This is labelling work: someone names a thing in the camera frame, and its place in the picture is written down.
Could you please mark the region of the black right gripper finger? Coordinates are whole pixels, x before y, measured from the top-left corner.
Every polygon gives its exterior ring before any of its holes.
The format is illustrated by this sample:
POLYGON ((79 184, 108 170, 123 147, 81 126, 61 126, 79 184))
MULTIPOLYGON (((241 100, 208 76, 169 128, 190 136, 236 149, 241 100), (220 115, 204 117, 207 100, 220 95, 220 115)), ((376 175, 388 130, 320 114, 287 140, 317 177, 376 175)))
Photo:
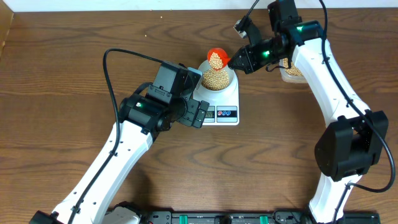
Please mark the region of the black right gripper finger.
POLYGON ((239 61, 239 62, 249 62, 248 60, 248 53, 246 47, 241 47, 232 57, 232 61, 239 61))
POLYGON ((243 71, 245 74, 252 73, 252 66, 249 62, 232 61, 228 62, 228 67, 234 70, 243 71))

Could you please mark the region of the red plastic measuring scoop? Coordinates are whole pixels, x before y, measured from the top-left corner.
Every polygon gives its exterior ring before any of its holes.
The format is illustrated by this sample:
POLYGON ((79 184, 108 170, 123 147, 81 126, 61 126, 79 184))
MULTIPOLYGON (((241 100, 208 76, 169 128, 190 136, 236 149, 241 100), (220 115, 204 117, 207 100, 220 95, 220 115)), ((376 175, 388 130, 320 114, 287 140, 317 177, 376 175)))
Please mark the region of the red plastic measuring scoop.
POLYGON ((222 69, 224 69, 224 68, 227 66, 227 64, 228 64, 228 62, 229 62, 229 60, 230 60, 230 58, 228 57, 228 54, 227 54, 223 49, 221 49, 221 48, 212 48, 212 49, 210 49, 210 50, 208 51, 208 54, 207 54, 207 61, 208 61, 208 59, 210 58, 210 55, 211 55, 213 52, 216 52, 216 53, 221 57, 221 59, 222 59, 222 61, 223 61, 223 64, 224 64, 224 66, 223 66, 222 69))

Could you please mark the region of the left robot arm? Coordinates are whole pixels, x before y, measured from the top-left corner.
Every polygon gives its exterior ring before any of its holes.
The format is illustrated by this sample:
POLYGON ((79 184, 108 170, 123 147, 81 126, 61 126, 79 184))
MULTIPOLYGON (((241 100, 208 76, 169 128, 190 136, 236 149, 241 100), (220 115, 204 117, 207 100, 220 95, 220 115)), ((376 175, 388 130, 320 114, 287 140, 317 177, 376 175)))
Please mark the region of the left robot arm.
POLYGON ((209 104, 190 95, 161 97, 138 93, 125 98, 102 150, 87 172, 52 211, 37 211, 31 223, 139 223, 141 215, 128 207, 108 207, 137 161, 159 133, 173 122, 200 128, 209 104))

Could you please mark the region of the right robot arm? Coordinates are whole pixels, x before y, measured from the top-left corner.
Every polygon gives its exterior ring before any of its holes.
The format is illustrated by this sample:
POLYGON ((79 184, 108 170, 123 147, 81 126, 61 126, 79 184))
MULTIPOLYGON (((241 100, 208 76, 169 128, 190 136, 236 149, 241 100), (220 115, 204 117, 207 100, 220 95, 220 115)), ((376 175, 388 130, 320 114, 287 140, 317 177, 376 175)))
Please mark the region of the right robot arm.
POLYGON ((228 67, 250 74, 271 72, 287 59, 305 77, 325 120, 326 129, 314 153, 321 176, 302 223, 337 223, 353 188, 379 162, 382 152, 392 157, 385 140, 388 118, 372 111, 355 93, 337 64, 327 39, 328 22, 305 22, 293 1, 274 1, 267 7, 274 36, 263 39, 249 15, 234 25, 249 41, 228 67))

